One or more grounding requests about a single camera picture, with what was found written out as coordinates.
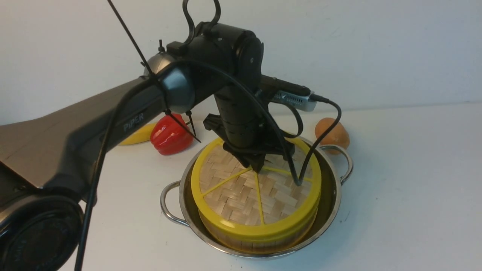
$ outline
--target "white wall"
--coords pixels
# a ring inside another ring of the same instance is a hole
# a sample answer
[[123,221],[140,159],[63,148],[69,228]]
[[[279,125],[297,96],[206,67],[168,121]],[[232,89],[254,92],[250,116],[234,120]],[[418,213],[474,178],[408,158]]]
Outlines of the white wall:
[[[181,2],[114,0],[146,57],[159,38],[186,38]],[[345,109],[482,100],[480,0],[285,3],[221,0],[220,22],[265,43],[267,75]],[[209,21],[214,5],[191,0],[189,10],[195,23]],[[0,54],[0,124],[45,115],[143,70],[104,0],[0,0]],[[194,113],[215,112],[212,105]]]

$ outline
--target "woven bamboo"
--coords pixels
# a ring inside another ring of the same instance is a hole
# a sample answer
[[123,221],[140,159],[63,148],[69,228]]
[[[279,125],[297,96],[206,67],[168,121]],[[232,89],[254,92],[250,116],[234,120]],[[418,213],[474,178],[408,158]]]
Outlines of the woven bamboo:
[[[293,160],[300,172],[306,154],[295,148]],[[216,214],[240,225],[263,226],[289,217],[305,202],[312,187],[312,169],[297,186],[281,155],[266,155],[265,166],[256,174],[244,168],[222,145],[215,146],[203,161],[199,183],[203,199]],[[309,219],[295,234],[273,242],[243,242],[220,231],[200,212],[207,230],[229,247],[250,253],[270,253],[294,245],[309,230]]]

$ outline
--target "yellow banana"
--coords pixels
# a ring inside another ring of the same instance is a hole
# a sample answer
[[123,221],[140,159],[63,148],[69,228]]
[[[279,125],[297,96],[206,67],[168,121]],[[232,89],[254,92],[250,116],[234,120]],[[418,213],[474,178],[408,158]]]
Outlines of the yellow banana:
[[156,123],[149,123],[135,131],[132,135],[122,141],[119,145],[132,145],[150,140],[150,134],[156,126]]

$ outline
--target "yellow spoke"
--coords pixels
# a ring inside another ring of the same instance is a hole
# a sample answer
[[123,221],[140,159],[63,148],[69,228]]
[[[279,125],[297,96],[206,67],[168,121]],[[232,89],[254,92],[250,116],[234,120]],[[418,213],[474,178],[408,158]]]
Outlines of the yellow spoke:
[[[291,176],[291,172],[289,171],[286,171],[286,170],[282,170],[282,169],[278,169],[278,168],[274,168],[274,167],[268,167],[268,166],[264,166],[263,169],[266,169],[268,171],[272,171],[272,172],[277,172],[277,173],[281,173],[281,174],[285,174],[285,175],[288,175],[288,176]],[[308,181],[308,182],[313,182],[313,179],[312,178],[308,178],[308,177],[305,177],[304,180]]]
[[256,193],[258,194],[258,204],[259,204],[259,218],[261,219],[261,225],[265,224],[265,217],[263,215],[263,204],[261,203],[261,192],[259,189],[259,179],[258,173],[254,173],[254,180],[256,181]]
[[207,195],[207,194],[213,192],[214,190],[216,190],[216,188],[222,186],[223,184],[229,182],[230,180],[232,180],[232,179],[236,178],[237,176],[239,176],[239,175],[241,175],[241,174],[243,174],[243,173],[246,173],[246,172],[248,172],[248,171],[250,171],[250,170],[251,170],[251,167],[248,167],[248,168],[245,168],[245,169],[239,171],[239,172],[236,173],[236,174],[233,174],[233,175],[229,176],[226,180],[218,183],[217,185],[213,186],[211,189],[207,190],[204,194],[202,194],[202,196],[204,197],[205,195]]

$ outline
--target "pot handle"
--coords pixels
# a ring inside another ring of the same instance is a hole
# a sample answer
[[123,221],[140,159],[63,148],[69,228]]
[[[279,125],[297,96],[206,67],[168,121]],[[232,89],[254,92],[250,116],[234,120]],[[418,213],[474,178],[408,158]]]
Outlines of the pot handle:
[[353,172],[353,160],[348,155],[347,150],[340,147],[340,146],[337,146],[337,145],[322,145],[322,146],[320,146],[320,149],[322,149],[322,150],[325,150],[325,149],[337,150],[337,151],[341,152],[341,154],[343,154],[343,156],[347,159],[348,169],[347,169],[347,172],[345,173],[345,175],[343,175],[341,177],[341,180],[340,180],[341,185],[343,185],[346,182],[346,180],[348,180],[348,178],[350,177],[351,172]]
[[187,222],[184,219],[180,219],[180,218],[176,217],[175,215],[171,214],[171,212],[169,212],[169,210],[167,209],[167,205],[166,205],[166,195],[167,195],[167,193],[169,191],[171,191],[172,189],[174,189],[176,187],[179,187],[180,184],[181,184],[181,181],[177,181],[177,182],[174,182],[174,183],[166,186],[166,188],[164,188],[164,190],[161,193],[161,210],[164,213],[164,215],[167,217],[167,219],[169,219],[170,221],[172,221],[176,224],[182,225],[182,226],[189,227],[189,225],[187,224]]

